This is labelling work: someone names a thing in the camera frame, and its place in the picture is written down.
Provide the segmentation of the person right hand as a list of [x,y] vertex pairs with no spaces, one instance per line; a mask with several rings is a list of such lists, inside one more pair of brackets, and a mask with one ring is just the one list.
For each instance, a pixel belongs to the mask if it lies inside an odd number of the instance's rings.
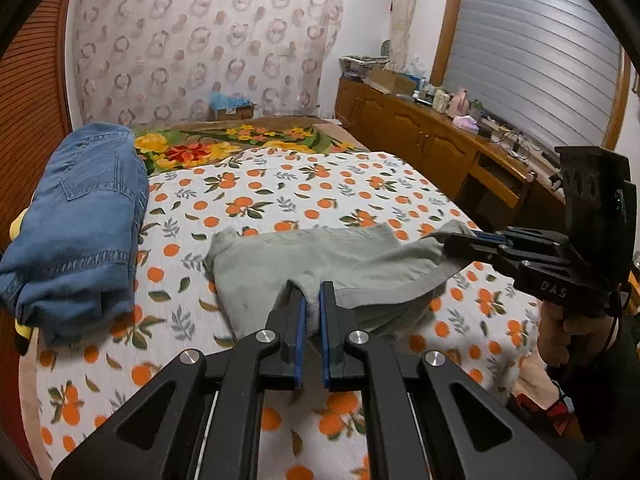
[[552,367],[585,362],[608,350],[618,332],[618,319],[567,318],[563,309],[544,301],[540,310],[538,353]]

